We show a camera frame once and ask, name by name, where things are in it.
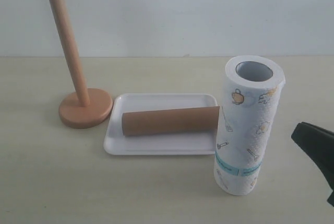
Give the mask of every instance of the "white tray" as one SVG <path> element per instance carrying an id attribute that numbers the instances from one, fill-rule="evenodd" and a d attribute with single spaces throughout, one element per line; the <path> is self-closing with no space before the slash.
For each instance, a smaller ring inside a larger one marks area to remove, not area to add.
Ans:
<path id="1" fill-rule="evenodd" d="M 116 98 L 104 139 L 112 155 L 211 155 L 216 134 L 180 133 L 126 137 L 122 132 L 125 112 L 214 107 L 217 101 L 204 93 L 127 93 Z"/>

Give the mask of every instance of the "round wooden base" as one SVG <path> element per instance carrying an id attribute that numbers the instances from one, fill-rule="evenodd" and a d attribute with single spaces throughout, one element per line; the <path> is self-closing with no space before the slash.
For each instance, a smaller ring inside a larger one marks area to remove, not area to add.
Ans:
<path id="1" fill-rule="evenodd" d="M 88 88 L 90 104 L 81 107 L 76 92 L 69 94 L 59 106 L 62 122 L 72 128 L 89 128 L 102 123 L 113 106 L 111 96 L 101 89 Z"/>

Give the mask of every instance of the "white paper towel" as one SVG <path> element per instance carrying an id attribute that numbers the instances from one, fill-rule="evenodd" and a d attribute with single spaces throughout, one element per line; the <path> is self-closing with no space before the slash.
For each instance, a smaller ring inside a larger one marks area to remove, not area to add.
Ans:
<path id="1" fill-rule="evenodd" d="M 226 192 L 253 190 L 284 84 L 283 70 L 267 58 L 243 55 L 227 62 L 214 161 L 214 178 Z"/>

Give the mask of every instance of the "brown cardboard tube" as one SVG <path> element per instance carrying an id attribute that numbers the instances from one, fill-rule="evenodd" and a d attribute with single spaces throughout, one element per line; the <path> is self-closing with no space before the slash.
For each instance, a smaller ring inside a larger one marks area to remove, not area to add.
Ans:
<path id="1" fill-rule="evenodd" d="M 122 115 L 125 136 L 214 131 L 219 107 L 128 112 Z"/>

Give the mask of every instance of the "beige table surface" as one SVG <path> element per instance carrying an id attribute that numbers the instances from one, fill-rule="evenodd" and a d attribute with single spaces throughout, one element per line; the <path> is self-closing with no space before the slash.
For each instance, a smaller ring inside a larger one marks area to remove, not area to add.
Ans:
<path id="1" fill-rule="evenodd" d="M 83 58 L 89 87 L 203 92 L 221 99 L 229 58 Z M 213 156 L 116 157 L 108 120 L 76 130 L 57 108 L 74 91 L 65 59 L 0 58 L 0 223 L 334 223 L 331 190 L 291 133 L 334 129 L 334 57 L 276 57 L 287 79 L 255 189 L 232 196 Z"/>

